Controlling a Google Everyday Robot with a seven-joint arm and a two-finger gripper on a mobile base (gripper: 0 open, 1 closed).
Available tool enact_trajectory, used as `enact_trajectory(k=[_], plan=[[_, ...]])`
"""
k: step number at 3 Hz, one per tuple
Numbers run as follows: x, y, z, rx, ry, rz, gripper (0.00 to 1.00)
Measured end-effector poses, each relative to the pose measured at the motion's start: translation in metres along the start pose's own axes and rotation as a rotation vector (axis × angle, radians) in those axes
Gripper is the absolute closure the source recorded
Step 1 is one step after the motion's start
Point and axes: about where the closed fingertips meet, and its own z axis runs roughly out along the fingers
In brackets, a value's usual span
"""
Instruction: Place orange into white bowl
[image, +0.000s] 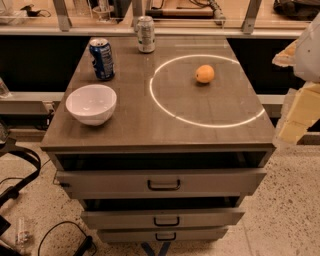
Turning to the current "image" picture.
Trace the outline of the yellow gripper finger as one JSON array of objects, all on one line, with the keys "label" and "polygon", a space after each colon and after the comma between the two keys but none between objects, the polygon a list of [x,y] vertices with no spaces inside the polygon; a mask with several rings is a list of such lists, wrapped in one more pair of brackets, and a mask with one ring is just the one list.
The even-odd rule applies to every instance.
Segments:
[{"label": "yellow gripper finger", "polygon": [[284,50],[277,53],[272,63],[279,67],[293,67],[295,64],[295,52],[297,41],[290,43]]},{"label": "yellow gripper finger", "polygon": [[320,84],[306,82],[293,99],[285,117],[278,138],[286,143],[296,144],[320,119]]}]

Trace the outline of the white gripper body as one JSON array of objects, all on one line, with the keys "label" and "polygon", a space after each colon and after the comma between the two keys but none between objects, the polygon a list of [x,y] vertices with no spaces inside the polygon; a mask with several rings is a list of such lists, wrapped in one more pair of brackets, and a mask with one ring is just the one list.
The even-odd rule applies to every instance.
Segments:
[{"label": "white gripper body", "polygon": [[314,20],[297,40],[294,74],[304,81],[320,82],[320,22]]}]

